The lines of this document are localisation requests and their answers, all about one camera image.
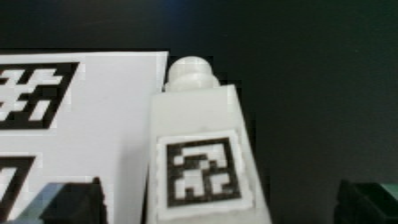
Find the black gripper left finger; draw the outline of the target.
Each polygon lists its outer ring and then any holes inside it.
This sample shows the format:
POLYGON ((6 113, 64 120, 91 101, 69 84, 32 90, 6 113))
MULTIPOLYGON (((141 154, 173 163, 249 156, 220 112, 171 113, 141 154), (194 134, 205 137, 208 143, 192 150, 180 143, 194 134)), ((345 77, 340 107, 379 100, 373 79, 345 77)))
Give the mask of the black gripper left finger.
POLYGON ((50 183, 11 224, 109 224, 101 181, 50 183))

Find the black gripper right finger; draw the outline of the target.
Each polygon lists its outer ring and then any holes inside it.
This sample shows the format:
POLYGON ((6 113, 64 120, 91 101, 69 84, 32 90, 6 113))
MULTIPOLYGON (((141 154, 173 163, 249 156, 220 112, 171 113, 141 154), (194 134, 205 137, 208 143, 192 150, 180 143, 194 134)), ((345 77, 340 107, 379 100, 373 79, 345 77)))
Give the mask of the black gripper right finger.
POLYGON ((341 181, 334 224, 398 224, 398 183, 341 181))

